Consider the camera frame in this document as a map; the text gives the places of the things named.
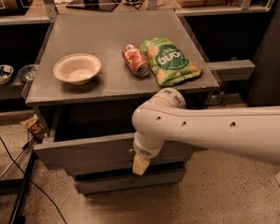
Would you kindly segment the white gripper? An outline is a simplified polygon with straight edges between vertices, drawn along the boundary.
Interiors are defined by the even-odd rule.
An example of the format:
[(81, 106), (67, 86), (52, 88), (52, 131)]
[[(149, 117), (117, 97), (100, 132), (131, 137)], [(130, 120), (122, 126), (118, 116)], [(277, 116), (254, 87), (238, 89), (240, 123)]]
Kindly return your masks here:
[(154, 139), (136, 132), (134, 134), (133, 149), (137, 154), (133, 159), (133, 173), (143, 175), (150, 164), (149, 159), (158, 156), (163, 144), (163, 140)]

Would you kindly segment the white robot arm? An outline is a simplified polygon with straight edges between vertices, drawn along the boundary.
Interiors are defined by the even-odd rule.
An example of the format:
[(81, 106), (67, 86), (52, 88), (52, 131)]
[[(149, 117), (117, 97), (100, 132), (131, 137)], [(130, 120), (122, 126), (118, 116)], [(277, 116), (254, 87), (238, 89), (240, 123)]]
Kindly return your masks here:
[(190, 110), (166, 88), (136, 108), (133, 172), (143, 175), (166, 141), (280, 166), (280, 106)]

